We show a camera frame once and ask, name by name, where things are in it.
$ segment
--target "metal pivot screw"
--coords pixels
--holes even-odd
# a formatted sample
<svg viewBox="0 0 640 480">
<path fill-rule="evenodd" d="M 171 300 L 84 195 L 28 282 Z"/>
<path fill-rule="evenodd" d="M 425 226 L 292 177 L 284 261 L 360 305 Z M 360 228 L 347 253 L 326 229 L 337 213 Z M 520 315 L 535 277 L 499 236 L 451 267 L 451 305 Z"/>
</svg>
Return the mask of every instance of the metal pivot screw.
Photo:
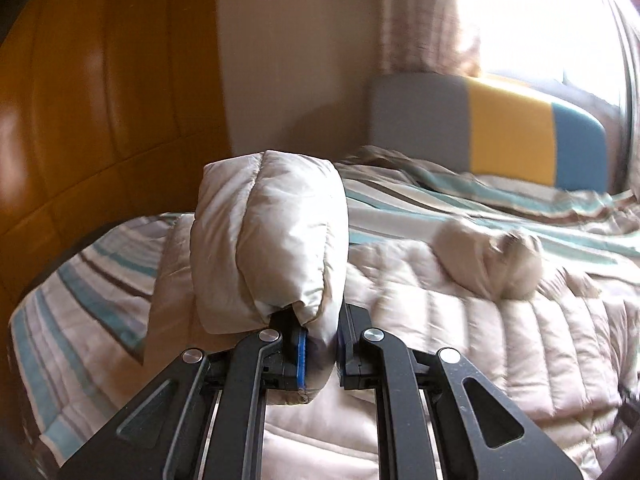
<svg viewBox="0 0 640 480">
<path fill-rule="evenodd" d="M 460 362 L 460 352 L 455 348 L 443 348 L 440 350 L 440 358 L 450 365 Z"/>
<path fill-rule="evenodd" d="M 198 350 L 197 348 L 189 348 L 182 353 L 182 360 L 190 365 L 199 363 L 203 357 L 202 350 Z"/>
<path fill-rule="evenodd" d="M 260 331 L 258 337 L 265 343 L 272 343 L 280 337 L 280 332 L 274 330 L 273 328 L 265 328 L 264 330 Z"/>
<path fill-rule="evenodd" d="M 366 339 L 367 341 L 382 341 L 385 337 L 385 333 L 382 332 L 382 330 L 380 330 L 379 328 L 367 328 L 362 335 L 364 336 L 364 339 Z"/>
</svg>

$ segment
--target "blue striped fabric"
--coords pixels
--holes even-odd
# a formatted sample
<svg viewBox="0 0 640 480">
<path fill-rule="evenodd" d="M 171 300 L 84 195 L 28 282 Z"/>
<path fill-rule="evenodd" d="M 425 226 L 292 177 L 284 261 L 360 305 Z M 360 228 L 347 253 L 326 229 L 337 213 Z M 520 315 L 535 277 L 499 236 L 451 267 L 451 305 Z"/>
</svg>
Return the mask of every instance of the blue striped fabric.
<svg viewBox="0 0 640 480">
<path fill-rule="evenodd" d="M 38 428 L 30 435 L 36 455 L 48 449 L 61 465 L 142 386 L 151 295 L 178 216 L 136 218 L 112 229 L 13 314 L 13 351 Z"/>
<path fill-rule="evenodd" d="M 630 192 L 567 192 L 517 181 L 507 183 L 511 189 L 501 189 L 471 174 L 452 173 L 373 146 L 337 168 L 350 210 L 366 206 L 384 212 L 383 221 L 358 215 L 358 224 L 352 215 L 352 244 L 407 235 L 402 229 L 407 217 L 438 224 L 451 215 L 465 216 L 489 228 L 526 229 L 540 238 L 549 255 L 640 282 L 632 263 L 640 262 L 640 205 Z"/>
</svg>

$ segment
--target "yellow cushion section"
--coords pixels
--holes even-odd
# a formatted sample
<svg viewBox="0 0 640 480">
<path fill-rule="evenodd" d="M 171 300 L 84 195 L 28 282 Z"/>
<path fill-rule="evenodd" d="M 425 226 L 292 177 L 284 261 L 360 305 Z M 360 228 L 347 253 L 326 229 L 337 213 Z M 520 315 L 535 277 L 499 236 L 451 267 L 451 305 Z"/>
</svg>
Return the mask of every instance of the yellow cushion section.
<svg viewBox="0 0 640 480">
<path fill-rule="evenodd" d="M 515 85 L 467 81 L 472 173 L 555 184 L 556 130 L 550 101 Z"/>
</svg>

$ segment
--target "white wall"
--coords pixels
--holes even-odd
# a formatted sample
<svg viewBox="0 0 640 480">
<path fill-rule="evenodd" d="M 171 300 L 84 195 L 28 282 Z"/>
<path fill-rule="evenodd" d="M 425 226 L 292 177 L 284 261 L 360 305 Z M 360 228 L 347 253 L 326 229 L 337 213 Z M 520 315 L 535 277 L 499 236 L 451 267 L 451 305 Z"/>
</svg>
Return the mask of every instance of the white wall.
<svg viewBox="0 0 640 480">
<path fill-rule="evenodd" d="M 337 157 L 366 141 L 380 0 L 218 0 L 234 154 Z"/>
</svg>

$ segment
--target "window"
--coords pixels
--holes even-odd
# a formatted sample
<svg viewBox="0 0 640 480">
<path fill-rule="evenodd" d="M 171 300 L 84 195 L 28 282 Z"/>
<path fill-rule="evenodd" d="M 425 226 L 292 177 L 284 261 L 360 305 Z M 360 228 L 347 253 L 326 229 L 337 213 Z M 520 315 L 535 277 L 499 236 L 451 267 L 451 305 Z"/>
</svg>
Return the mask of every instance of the window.
<svg viewBox="0 0 640 480">
<path fill-rule="evenodd" d="M 572 102 L 604 126 L 610 187 L 619 188 L 630 128 L 627 74 L 615 16 L 605 0 L 458 0 L 479 32 L 482 72 L 519 80 Z"/>
</svg>

